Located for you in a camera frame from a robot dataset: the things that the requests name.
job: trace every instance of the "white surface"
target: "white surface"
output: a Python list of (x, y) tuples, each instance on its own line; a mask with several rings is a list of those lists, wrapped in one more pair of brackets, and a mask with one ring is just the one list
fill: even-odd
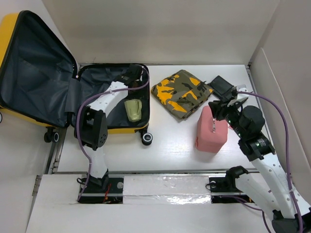
[[(37, 13), (64, 43), (41, 0), (0, 0), (0, 20), (9, 13)], [(0, 226), (3, 233), (26, 231), (36, 175), (44, 171), (51, 144), (45, 128), (3, 114), (0, 124)]]
[[(307, 160), (307, 155), (303, 150), (295, 128), (296, 125), (293, 123), (287, 103), (284, 100), (278, 81), (270, 68), (263, 49), (258, 52), (251, 68), (257, 91), (273, 100), (285, 115), (290, 136), (289, 153), (293, 183), (305, 200), (311, 203), (311, 189), (306, 185), (306, 181), (311, 177), (311, 168)], [(270, 103), (261, 101), (261, 105), (265, 112), (267, 124), (275, 144), (279, 161), (286, 170), (285, 130), (283, 122), (276, 109)]]
[[(263, 50), (251, 66), (259, 93), (276, 101), (290, 132), (291, 173), (295, 186), (311, 203), (310, 54), (311, 1), (283, 0), (262, 42)], [(282, 165), (285, 165), (284, 130), (272, 106), (262, 103)]]
[(79, 63), (247, 64), (279, 0), (43, 0)]
[(76, 195), (78, 177), (43, 176), (27, 233), (248, 233), (249, 229), (254, 233), (266, 231), (261, 212), (250, 210), (241, 204), (74, 204), (73, 194)]
[[(185, 69), (202, 81), (210, 82), (217, 75), (233, 85), (252, 86), (245, 66), (148, 66), (151, 86), (162, 79)], [(198, 151), (194, 147), (197, 121), (202, 106), (184, 121), (177, 121), (154, 96), (150, 96), (150, 132), (154, 139), (150, 146), (143, 146), (139, 133), (110, 134), (104, 144), (106, 165), (110, 171), (185, 171), (229, 169), (241, 165), (253, 168), (238, 145), (238, 136), (228, 130), (228, 141), (217, 153)], [(212, 95), (208, 101), (216, 100)], [(258, 106), (256, 99), (249, 97), (245, 104)], [(82, 154), (73, 128), (69, 127), (58, 171), (87, 171), (88, 160)]]
[[(205, 186), (209, 175), (131, 175), (124, 177), (125, 204), (210, 204), (211, 195)], [(269, 187), (259, 173), (249, 173), (262, 187)]]

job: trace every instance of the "black wallet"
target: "black wallet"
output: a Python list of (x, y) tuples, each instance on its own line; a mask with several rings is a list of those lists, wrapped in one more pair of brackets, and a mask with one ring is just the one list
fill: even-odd
[(233, 85), (221, 76), (218, 75), (208, 85), (214, 90), (213, 95), (220, 100), (229, 100), (232, 97), (231, 89), (233, 88)]

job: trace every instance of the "black device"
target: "black device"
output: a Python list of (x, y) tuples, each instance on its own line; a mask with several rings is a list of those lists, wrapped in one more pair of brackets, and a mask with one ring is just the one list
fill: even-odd
[(208, 85), (214, 90), (213, 95), (220, 100), (229, 100), (232, 98), (231, 90), (233, 85), (221, 76), (218, 75)]
[[(108, 136), (106, 113), (96, 111), (89, 106), (84, 106), (80, 118), (80, 137), (83, 145), (96, 150), (102, 147)], [(77, 129), (74, 129), (74, 137), (77, 138)]]
[(118, 75), (114, 81), (124, 83), (128, 87), (134, 87), (142, 73), (142, 66), (138, 64), (131, 64), (125, 73)]

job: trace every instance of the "screw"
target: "screw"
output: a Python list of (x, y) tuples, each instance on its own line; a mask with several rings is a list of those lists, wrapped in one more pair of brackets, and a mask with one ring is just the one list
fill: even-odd
[(123, 188), (123, 186), (124, 186), (124, 185), (123, 185), (123, 183), (122, 183), (122, 182), (119, 182), (119, 183), (117, 184), (117, 188), (118, 188), (118, 189), (122, 189), (122, 188)]
[(216, 182), (215, 182), (215, 181), (211, 181), (211, 182), (209, 183), (209, 186), (210, 186), (211, 188), (216, 188)]

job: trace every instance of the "pink container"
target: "pink container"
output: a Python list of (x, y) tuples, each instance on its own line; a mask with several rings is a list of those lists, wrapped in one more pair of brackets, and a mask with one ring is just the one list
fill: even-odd
[(227, 138), (228, 123), (225, 120), (213, 121), (210, 107), (205, 106), (198, 121), (196, 148), (200, 151), (217, 153), (226, 143)]

